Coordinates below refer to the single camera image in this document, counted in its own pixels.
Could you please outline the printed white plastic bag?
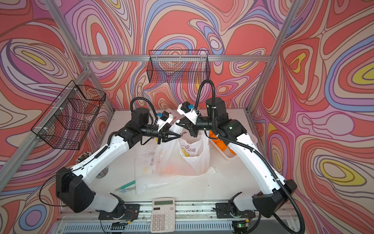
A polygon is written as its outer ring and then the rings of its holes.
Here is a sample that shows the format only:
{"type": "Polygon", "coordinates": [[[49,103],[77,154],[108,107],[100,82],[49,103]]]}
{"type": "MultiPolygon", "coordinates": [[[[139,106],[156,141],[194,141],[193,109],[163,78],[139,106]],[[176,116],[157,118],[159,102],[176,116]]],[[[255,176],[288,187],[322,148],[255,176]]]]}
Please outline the printed white plastic bag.
{"type": "Polygon", "coordinates": [[[209,139],[202,131],[197,137],[192,137],[189,132],[173,124],[170,131],[180,134],[179,139],[161,143],[156,148],[154,155],[153,172],[159,175],[169,164],[181,164],[186,169],[183,176],[200,176],[206,173],[210,167],[209,139]]]}

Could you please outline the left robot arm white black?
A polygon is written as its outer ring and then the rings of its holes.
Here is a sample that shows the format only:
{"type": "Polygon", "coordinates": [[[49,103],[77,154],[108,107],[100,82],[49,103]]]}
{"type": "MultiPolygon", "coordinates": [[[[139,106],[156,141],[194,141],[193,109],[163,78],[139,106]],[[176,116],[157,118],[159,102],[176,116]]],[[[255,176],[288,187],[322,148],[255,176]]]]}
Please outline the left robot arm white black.
{"type": "Polygon", "coordinates": [[[113,193],[99,194],[89,185],[117,157],[124,154],[143,137],[156,138],[158,143],[180,138],[180,134],[169,130],[173,115],[167,111],[156,114],[153,124],[149,123],[150,111],[137,108],[131,112],[130,121],[120,130],[110,134],[107,143],[82,162],[56,173],[56,196],[73,212],[94,209],[109,213],[120,219],[126,212],[124,201],[113,193]]]}

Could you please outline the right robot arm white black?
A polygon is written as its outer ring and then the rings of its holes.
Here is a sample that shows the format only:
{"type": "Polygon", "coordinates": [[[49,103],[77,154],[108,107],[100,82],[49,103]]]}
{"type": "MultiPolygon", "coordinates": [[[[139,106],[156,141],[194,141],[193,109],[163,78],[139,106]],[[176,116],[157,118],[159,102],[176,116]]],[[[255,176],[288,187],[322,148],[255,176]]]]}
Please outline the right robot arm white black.
{"type": "Polygon", "coordinates": [[[230,119],[221,98],[206,101],[207,116],[197,114],[189,102],[180,104],[177,112],[183,116],[177,125],[187,129],[191,136],[199,131],[218,128],[219,139],[227,145],[244,163],[257,181],[260,192],[254,195],[238,193],[230,201],[239,211],[258,211],[266,218],[272,217],[296,191],[293,180],[287,180],[269,164],[258,151],[247,130],[238,121],[230,119]]]}

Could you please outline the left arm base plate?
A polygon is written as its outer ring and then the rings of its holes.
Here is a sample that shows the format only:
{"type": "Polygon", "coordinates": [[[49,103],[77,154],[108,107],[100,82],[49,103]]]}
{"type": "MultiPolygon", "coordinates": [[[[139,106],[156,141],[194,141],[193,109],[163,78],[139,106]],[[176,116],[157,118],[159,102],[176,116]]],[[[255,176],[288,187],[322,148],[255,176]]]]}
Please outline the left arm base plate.
{"type": "Polygon", "coordinates": [[[127,220],[138,218],[140,204],[119,204],[112,212],[100,211],[99,220],[127,220]]]}

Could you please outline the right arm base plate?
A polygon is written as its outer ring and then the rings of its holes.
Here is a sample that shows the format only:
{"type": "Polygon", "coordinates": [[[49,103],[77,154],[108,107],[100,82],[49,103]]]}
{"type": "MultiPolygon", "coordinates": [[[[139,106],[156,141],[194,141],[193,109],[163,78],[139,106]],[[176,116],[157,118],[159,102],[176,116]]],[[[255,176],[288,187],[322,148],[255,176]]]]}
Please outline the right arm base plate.
{"type": "Polygon", "coordinates": [[[213,210],[216,212],[218,218],[245,218],[251,220],[256,217],[254,211],[240,211],[229,202],[216,203],[213,210]]]}

